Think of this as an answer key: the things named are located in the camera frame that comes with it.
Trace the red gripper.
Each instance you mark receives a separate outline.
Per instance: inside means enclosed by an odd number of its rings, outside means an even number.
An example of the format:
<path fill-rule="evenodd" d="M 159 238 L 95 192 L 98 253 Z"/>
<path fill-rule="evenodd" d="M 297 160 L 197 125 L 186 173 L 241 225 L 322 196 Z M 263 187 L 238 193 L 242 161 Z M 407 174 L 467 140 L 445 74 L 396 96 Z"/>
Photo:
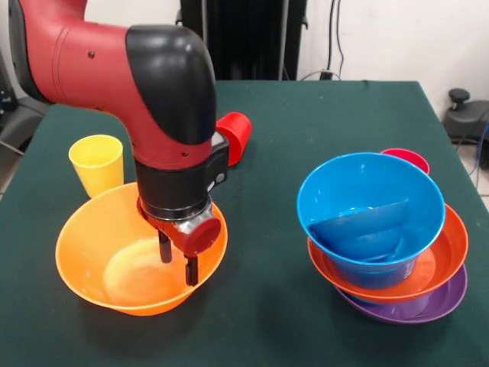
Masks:
<path fill-rule="evenodd" d="M 183 220 L 163 220 L 152 216 L 138 198 L 138 212 L 158 231 L 160 259 L 172 262 L 172 246 L 180 250 L 186 263 L 186 284 L 194 287 L 199 283 L 199 263 L 197 255 L 212 246 L 218 238 L 222 225 L 212 212 L 212 201 L 197 215 Z"/>

